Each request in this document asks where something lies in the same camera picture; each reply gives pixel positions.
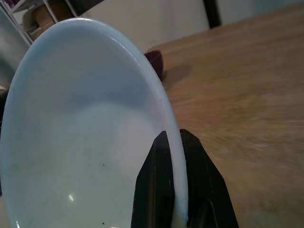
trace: wooden table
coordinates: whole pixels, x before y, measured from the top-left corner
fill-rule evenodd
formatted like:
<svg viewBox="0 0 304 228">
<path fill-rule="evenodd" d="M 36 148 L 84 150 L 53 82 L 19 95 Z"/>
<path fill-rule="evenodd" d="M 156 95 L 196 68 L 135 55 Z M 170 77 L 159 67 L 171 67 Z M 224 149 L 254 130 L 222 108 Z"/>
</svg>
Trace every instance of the wooden table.
<svg viewBox="0 0 304 228">
<path fill-rule="evenodd" d="M 225 178 L 240 228 L 303 228 L 304 4 L 153 49 L 180 128 Z"/>
</svg>

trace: white bowl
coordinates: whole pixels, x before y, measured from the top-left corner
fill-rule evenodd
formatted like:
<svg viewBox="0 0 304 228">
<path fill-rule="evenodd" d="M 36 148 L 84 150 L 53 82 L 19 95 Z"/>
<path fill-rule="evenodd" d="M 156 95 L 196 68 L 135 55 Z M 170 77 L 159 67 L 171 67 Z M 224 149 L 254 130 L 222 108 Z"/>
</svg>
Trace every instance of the white bowl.
<svg viewBox="0 0 304 228">
<path fill-rule="evenodd" d="M 165 130 L 173 165 L 172 227 L 186 227 L 179 129 L 144 55 L 123 34 L 70 19 L 31 46 L 11 84 L 0 141 L 14 228 L 127 228 L 136 177 Z"/>
</svg>

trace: white wall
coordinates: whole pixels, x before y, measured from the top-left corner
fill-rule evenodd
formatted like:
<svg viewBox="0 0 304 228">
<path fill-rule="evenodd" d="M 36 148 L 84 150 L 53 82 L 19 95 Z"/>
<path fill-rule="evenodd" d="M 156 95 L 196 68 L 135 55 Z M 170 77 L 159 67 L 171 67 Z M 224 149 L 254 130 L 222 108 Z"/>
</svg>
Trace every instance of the white wall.
<svg viewBox="0 0 304 228">
<path fill-rule="evenodd" d="M 19 62 L 28 48 L 29 46 L 0 8 L 0 89 L 9 87 Z"/>
<path fill-rule="evenodd" d="M 303 1 L 304 0 L 217 0 L 223 25 Z"/>
<path fill-rule="evenodd" d="M 209 29 L 202 0 L 105 0 L 86 15 L 120 30 L 143 52 Z"/>
</svg>

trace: shelf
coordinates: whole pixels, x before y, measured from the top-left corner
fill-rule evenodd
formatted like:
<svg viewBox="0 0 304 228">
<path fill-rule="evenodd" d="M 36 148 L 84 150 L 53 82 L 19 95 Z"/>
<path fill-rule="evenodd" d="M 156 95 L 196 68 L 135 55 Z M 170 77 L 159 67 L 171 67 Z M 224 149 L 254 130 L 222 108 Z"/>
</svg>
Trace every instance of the shelf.
<svg viewBox="0 0 304 228">
<path fill-rule="evenodd" d="M 20 0 L 13 8 L 10 9 L 9 13 L 17 13 L 22 10 L 27 10 L 34 4 L 43 4 L 42 0 Z"/>
</svg>

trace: table surface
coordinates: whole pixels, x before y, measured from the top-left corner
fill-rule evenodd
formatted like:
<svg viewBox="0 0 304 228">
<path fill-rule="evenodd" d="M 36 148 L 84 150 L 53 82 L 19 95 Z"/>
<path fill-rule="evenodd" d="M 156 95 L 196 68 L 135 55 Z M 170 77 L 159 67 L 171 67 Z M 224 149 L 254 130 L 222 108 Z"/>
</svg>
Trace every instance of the table surface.
<svg viewBox="0 0 304 228">
<path fill-rule="evenodd" d="M 153 49 L 180 128 L 223 175 L 241 228 L 304 224 L 304 4 Z"/>
</svg>

